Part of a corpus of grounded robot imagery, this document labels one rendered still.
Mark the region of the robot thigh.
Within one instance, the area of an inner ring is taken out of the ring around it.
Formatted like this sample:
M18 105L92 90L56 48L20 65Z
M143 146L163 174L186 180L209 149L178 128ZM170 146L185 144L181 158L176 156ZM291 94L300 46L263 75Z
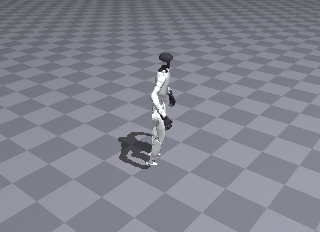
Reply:
M166 107L166 104L164 104L164 111L165 113L167 114L167 107ZM153 127L152 129L152 133L154 136L158 136L158 133L157 133L157 127Z
M152 114L152 120L154 122L157 122L156 123L156 130L157 130L158 137L156 137L155 140L160 140L161 145L162 145L165 141L167 131L165 130L166 127L164 125L164 120L158 114L157 110L155 110L154 113Z

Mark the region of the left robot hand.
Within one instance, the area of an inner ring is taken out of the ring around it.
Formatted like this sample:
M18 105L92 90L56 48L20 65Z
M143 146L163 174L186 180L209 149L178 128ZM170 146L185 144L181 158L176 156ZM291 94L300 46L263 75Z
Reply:
M169 100L170 100L169 106L173 107L173 106L175 106L176 99L174 98L174 96L172 94L173 94L173 92L172 92L172 90L170 90L170 94L168 94Z

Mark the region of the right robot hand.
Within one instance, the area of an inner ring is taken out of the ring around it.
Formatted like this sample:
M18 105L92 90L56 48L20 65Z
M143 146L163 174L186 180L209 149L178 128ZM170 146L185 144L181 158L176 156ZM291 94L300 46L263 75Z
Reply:
M165 130L170 129L170 128L172 127L171 122L173 123L173 121L170 120L170 119L168 118L168 116L166 116L165 118L163 118L162 115L160 115L160 116L161 116L161 118L164 120Z

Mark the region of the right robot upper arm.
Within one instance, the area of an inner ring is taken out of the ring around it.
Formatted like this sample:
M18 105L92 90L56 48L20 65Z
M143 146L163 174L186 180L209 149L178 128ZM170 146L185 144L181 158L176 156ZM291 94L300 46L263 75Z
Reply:
M158 77L158 79L157 79L157 81L156 81L156 85L155 85L155 87L154 87L154 89L153 89L153 91L152 91L152 94L151 94L151 100L152 100L152 101L153 101L152 96L153 96L153 95L157 95L157 94L160 92L162 86L165 84L165 81L166 81L166 77L165 77L165 76L160 75L160 76Z

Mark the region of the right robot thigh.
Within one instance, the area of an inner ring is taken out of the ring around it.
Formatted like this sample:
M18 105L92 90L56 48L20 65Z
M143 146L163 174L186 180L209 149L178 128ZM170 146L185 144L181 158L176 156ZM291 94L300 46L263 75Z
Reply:
M156 123L156 130L157 130L158 137L156 137L155 140L160 140L161 145L162 145L165 141L167 131L165 130L166 127L164 125L164 120L158 114L157 110L155 110L154 113L152 114L152 120L154 122L157 122Z

